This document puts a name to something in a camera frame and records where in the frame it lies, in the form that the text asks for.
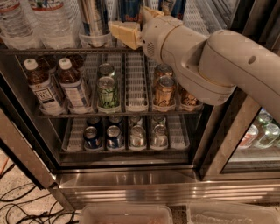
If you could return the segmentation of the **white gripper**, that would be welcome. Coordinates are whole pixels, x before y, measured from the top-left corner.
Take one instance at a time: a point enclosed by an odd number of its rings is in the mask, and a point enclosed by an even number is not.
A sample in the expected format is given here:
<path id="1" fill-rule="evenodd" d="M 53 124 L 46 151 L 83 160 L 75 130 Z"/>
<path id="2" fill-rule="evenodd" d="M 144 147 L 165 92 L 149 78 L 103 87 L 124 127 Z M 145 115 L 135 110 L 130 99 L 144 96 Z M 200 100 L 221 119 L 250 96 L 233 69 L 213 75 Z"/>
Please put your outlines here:
<path id="1" fill-rule="evenodd" d="M 133 50 L 143 45 L 144 54 L 158 63 L 182 65 L 179 51 L 183 49 L 183 41 L 179 32 L 183 22 L 148 6 L 142 8 L 142 14 L 146 23 L 143 32 L 138 22 L 110 21 L 108 28 L 112 36 Z"/>

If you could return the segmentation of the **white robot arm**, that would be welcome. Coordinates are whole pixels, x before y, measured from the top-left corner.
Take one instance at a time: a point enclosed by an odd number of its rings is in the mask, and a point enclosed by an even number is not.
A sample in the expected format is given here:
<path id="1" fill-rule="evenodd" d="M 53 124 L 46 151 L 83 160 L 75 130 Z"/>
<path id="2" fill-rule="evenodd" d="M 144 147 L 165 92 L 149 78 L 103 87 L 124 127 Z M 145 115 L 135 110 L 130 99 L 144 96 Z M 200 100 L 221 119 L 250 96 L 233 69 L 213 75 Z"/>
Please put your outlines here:
<path id="1" fill-rule="evenodd" d="M 113 37 L 170 66 L 177 82 L 199 101 L 226 102 L 240 88 L 280 122 L 280 57 L 245 36 L 219 30 L 204 36 L 172 16 L 146 7 L 144 24 L 110 21 Z"/>

